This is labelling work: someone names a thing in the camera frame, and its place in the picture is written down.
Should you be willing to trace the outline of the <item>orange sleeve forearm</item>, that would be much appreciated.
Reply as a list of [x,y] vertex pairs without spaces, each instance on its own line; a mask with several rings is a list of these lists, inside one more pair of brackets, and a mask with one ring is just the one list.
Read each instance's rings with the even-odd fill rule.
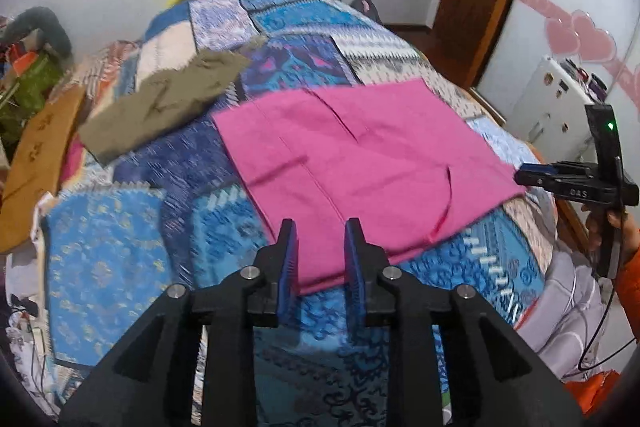
[[[615,279],[615,290],[634,340],[639,341],[639,228],[628,213],[622,218],[619,213],[609,211],[606,220],[614,229],[622,230],[622,266]],[[570,381],[565,387],[577,401],[582,413],[589,416],[602,405],[619,379],[620,373],[606,371],[586,381]]]

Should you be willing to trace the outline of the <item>person right hand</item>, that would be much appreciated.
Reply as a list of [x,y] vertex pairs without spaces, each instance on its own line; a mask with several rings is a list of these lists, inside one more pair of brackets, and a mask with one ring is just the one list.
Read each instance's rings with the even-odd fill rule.
[[596,261],[599,248],[602,245],[605,225],[612,225],[614,230],[623,230],[623,215],[620,212],[587,204],[582,205],[582,211],[588,213],[586,230],[588,235],[589,258],[592,261]]

